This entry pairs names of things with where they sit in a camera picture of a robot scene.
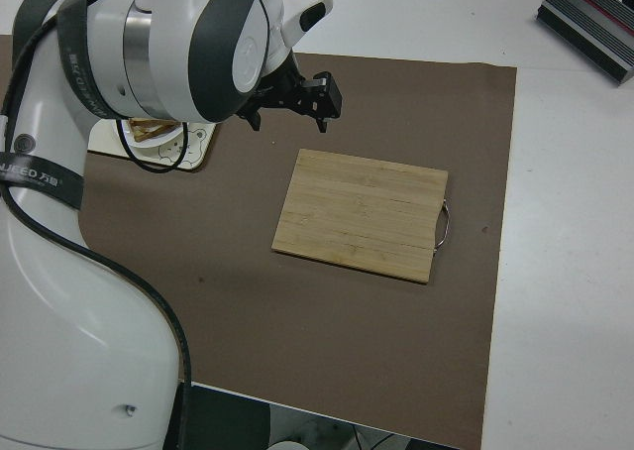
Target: white plate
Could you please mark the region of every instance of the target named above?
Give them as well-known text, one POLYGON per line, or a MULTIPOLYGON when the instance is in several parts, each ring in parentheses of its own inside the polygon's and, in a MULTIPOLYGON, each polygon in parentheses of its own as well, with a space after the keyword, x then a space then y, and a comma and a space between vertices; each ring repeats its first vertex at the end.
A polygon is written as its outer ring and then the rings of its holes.
MULTIPOLYGON (((153 138, 149 138, 145 141, 136 141, 134 135, 130 132, 130 125, 128 125, 128 122, 124 120, 121 122, 121 124, 123 126, 123 133, 126 141, 128 142, 128 145, 139 149, 156 148, 157 146, 164 145, 168 141, 173 140, 182 133, 182 126, 179 126, 172 131, 168 131, 167 133, 163 133, 162 135, 154 136, 153 138)), ((119 132, 117 131, 117 122, 113 121, 112 127, 114 128, 115 133, 118 136, 119 132)))

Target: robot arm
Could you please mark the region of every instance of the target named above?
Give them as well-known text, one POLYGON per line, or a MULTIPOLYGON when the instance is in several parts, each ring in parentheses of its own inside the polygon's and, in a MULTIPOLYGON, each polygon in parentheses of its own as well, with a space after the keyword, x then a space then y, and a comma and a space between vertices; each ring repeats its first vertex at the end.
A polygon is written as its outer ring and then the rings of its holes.
POLYGON ((133 116, 238 114, 257 128, 261 107, 311 116, 325 130, 341 95, 327 72, 304 79, 292 47, 331 8, 25 1, 14 52, 35 49, 17 62, 0 116, 0 450, 161 449, 186 342, 147 283, 122 280, 124 268, 83 242, 76 208, 89 132, 99 118, 133 116), (46 33, 30 43, 45 18, 46 33))

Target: cutting board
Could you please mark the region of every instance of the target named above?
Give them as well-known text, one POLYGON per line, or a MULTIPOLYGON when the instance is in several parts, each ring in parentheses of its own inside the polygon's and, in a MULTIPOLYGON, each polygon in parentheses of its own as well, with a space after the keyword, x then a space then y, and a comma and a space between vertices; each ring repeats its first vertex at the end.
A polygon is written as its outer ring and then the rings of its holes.
POLYGON ((300 150, 272 248, 427 282, 447 172, 300 150))

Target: velcro strap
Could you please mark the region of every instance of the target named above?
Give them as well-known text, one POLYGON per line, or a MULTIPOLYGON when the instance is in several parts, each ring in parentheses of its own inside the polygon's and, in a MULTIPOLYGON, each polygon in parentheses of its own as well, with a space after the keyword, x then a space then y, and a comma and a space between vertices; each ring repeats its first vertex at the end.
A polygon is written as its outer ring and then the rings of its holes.
POLYGON ((0 152, 0 182, 28 187, 81 208, 83 177, 44 158, 0 152))
POLYGON ((103 99, 88 56, 88 0, 64 0, 57 11, 59 58, 72 91, 93 115, 122 119, 103 99))

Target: black power supply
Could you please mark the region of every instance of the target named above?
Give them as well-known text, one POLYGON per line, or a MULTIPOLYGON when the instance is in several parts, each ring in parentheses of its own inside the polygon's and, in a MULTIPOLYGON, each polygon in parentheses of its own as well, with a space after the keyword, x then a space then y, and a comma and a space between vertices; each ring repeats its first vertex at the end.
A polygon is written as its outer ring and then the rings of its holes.
POLYGON ((545 0, 537 19, 619 83, 634 75, 634 10, 618 0, 545 0))

